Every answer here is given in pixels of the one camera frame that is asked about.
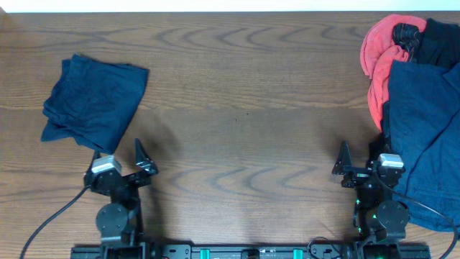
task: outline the red towel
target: red towel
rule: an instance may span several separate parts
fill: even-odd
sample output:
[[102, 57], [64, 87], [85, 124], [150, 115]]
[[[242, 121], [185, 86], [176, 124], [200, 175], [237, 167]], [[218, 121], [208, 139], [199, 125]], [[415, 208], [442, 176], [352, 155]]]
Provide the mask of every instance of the red towel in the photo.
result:
[[382, 105], [388, 101], [388, 78], [393, 60], [407, 61], [408, 53], [395, 45], [392, 39], [393, 27], [399, 23], [412, 24], [422, 32], [426, 21], [412, 16], [391, 14], [376, 23], [367, 33], [361, 46], [361, 67], [372, 79], [367, 101], [371, 116], [379, 130], [382, 120]]

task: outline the white wall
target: white wall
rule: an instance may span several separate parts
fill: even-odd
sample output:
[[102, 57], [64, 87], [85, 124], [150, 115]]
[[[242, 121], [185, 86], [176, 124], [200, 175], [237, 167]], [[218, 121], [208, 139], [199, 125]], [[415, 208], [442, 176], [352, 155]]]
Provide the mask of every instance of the white wall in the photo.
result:
[[460, 0], [0, 0], [6, 12], [460, 11]]

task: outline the dark blue garment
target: dark blue garment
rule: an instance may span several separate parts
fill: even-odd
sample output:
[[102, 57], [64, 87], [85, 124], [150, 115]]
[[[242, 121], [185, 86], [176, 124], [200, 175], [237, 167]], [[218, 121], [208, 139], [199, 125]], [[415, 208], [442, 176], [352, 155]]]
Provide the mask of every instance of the dark blue garment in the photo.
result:
[[144, 95], [148, 70], [74, 55], [44, 103], [42, 141], [73, 137], [79, 145], [112, 154]]
[[426, 20], [417, 62], [453, 68], [460, 62], [460, 27], [433, 19]]
[[[391, 146], [406, 169], [395, 190], [460, 226], [460, 64], [449, 70], [395, 61], [388, 91]], [[452, 231], [445, 219], [394, 198], [409, 206], [412, 223]]]

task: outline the wooden table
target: wooden table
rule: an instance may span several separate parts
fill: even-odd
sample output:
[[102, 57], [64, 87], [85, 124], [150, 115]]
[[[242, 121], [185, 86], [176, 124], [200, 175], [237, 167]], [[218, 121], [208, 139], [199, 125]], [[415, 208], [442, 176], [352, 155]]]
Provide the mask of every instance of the wooden table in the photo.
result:
[[[200, 243], [342, 240], [355, 193], [331, 169], [342, 140], [358, 165], [377, 135], [359, 50], [388, 13], [11, 14], [0, 29], [0, 258], [82, 188], [92, 150], [40, 142], [42, 104], [73, 53], [150, 69], [116, 156], [135, 170], [139, 137], [160, 168], [142, 192], [147, 234]], [[460, 13], [415, 13], [460, 22]], [[98, 244], [85, 194], [34, 240], [28, 258]], [[451, 241], [409, 224], [438, 257]], [[456, 248], [451, 258], [460, 257]]]

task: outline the black cloth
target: black cloth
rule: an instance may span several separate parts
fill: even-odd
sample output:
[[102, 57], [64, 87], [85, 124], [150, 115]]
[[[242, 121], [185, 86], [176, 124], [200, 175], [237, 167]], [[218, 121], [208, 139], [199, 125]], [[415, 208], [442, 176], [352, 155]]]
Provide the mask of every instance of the black cloth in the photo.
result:
[[79, 145], [112, 154], [144, 95], [148, 70], [74, 55], [44, 103], [42, 141], [73, 137]]
[[428, 19], [418, 51], [418, 63], [453, 68], [459, 61], [460, 27]]
[[[406, 172], [395, 190], [460, 226], [460, 63], [451, 70], [394, 61], [388, 83], [391, 148]], [[399, 196], [410, 221], [437, 231], [451, 225]]]
[[423, 33], [411, 24], [399, 23], [393, 27], [393, 41], [409, 53], [408, 62], [417, 63], [418, 49], [423, 39]]

